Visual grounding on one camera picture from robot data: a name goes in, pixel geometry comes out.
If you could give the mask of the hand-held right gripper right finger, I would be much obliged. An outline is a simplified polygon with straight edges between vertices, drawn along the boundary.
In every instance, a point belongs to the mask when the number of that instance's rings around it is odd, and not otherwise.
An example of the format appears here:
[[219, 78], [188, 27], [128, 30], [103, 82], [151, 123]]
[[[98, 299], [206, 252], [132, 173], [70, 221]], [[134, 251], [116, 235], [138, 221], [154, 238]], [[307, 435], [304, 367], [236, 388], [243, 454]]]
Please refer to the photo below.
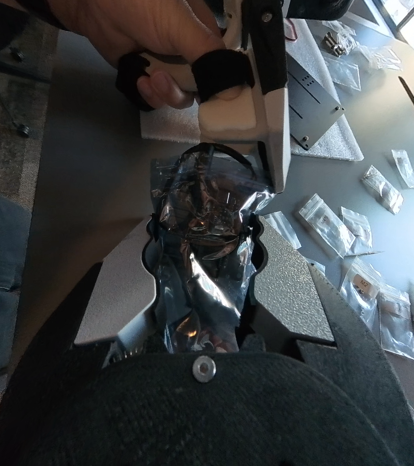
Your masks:
[[266, 344], [335, 344], [309, 264], [263, 216], [256, 216], [263, 260], [253, 278], [250, 323]]

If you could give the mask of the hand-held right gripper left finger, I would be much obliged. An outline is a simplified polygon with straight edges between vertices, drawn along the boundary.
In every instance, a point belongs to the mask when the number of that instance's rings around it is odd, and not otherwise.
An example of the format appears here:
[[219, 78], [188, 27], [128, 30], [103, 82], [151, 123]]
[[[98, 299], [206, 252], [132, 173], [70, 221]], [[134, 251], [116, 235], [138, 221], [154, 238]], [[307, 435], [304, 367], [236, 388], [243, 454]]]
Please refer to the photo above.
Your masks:
[[136, 350], [154, 332], [157, 283], [146, 258], [151, 219], [145, 217], [103, 260], [76, 346], [116, 342], [123, 350]]

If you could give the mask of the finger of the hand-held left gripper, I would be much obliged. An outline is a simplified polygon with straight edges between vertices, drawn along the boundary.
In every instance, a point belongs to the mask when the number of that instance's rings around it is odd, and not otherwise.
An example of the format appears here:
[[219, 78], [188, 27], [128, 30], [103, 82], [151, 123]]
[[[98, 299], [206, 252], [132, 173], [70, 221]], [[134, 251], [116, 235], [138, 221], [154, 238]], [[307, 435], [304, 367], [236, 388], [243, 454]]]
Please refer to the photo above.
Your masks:
[[287, 85], [267, 94], [254, 93], [257, 146], [263, 169], [274, 192], [284, 191], [291, 160]]

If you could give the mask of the silver plastic parts bag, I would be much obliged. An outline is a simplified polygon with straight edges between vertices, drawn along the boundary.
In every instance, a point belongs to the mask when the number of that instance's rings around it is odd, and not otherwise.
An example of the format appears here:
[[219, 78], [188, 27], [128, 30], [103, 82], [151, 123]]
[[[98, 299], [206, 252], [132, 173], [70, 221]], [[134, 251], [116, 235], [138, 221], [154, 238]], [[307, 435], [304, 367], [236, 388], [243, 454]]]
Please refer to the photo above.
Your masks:
[[256, 272], [251, 217], [273, 197], [269, 173], [225, 145], [152, 160], [155, 312], [169, 353], [238, 350]]

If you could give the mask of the person's left hand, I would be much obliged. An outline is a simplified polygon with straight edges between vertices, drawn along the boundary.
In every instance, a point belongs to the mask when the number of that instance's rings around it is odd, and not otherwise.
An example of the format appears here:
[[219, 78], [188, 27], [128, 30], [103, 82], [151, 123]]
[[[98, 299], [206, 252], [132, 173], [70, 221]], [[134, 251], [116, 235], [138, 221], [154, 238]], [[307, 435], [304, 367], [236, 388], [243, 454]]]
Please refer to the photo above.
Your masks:
[[123, 55], [142, 50], [179, 55], [192, 64], [225, 48], [204, 1], [53, 0], [48, 4], [63, 26], [87, 38], [114, 67]]

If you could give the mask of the scattered small clear parts bags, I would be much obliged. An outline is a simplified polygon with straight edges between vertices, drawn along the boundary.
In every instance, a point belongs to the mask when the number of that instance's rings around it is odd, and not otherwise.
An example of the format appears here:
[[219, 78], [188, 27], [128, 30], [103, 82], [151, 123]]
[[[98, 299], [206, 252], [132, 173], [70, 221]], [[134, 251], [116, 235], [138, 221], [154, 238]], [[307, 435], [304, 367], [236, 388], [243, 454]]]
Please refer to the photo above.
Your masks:
[[414, 465], [414, 51], [367, 30], [368, 52], [388, 52], [384, 67], [357, 48], [333, 58], [357, 65], [361, 91], [332, 90], [350, 125], [357, 157], [327, 130], [324, 157], [292, 155], [285, 189], [272, 207], [292, 214], [298, 250], [316, 253], [316, 280], [335, 343], [285, 340], [278, 349], [338, 387], [362, 416], [342, 415], [337, 433], [355, 440], [355, 459], [330, 465]]

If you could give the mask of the white foam sheet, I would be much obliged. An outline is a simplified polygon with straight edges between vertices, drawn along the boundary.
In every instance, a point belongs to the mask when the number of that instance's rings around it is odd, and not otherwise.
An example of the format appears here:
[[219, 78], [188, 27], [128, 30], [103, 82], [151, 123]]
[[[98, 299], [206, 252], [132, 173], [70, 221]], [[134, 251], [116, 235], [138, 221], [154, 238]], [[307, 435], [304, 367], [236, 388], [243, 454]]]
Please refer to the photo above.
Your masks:
[[[320, 49], [303, 19], [285, 20], [286, 50], [323, 88], [340, 103], [337, 91]], [[174, 109], [163, 107], [152, 112], [140, 112], [141, 136], [144, 139], [177, 143], [200, 142], [198, 105]], [[361, 161], [363, 154], [345, 116], [341, 116], [308, 151], [291, 138], [292, 155]]]

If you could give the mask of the black metal base plate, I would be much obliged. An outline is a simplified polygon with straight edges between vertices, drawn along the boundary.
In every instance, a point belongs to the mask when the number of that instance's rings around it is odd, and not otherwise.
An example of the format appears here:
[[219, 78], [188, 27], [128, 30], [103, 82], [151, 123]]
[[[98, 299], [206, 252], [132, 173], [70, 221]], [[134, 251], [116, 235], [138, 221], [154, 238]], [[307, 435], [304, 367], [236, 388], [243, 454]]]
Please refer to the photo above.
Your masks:
[[345, 110], [290, 53], [286, 60], [290, 135], [308, 151]]

